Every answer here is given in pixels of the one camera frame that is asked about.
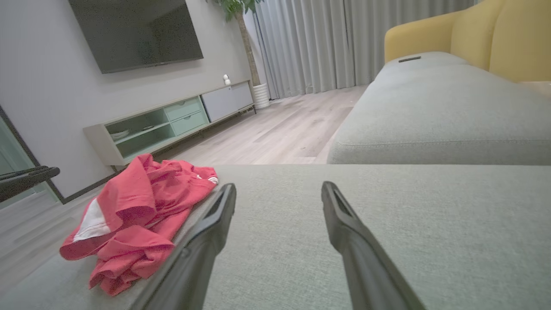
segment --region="green drawer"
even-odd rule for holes
[[[174,134],[179,136],[182,133],[195,129],[206,123],[207,119],[205,115],[202,112],[198,112],[172,122],[172,129],[174,130]]]
[[[182,116],[189,115],[201,110],[201,101],[199,97],[188,99],[186,101],[167,106],[165,108],[166,116],[170,121],[177,120]]]

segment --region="light wood floor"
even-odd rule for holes
[[[155,157],[197,166],[325,164],[335,132],[365,88],[278,100],[257,115],[238,116]],[[0,296],[56,254],[100,190],[66,205],[42,192],[0,210]]]

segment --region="yellow armrest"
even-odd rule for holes
[[[453,12],[402,24],[385,35],[385,62],[424,52],[450,52],[453,22],[459,12]]]

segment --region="yellow sofa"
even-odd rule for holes
[[[551,81],[551,0],[485,0],[386,33],[385,62],[430,51],[513,82]]]

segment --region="gray curtain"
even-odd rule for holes
[[[266,0],[256,23],[272,99],[369,84],[395,25],[474,0]]]

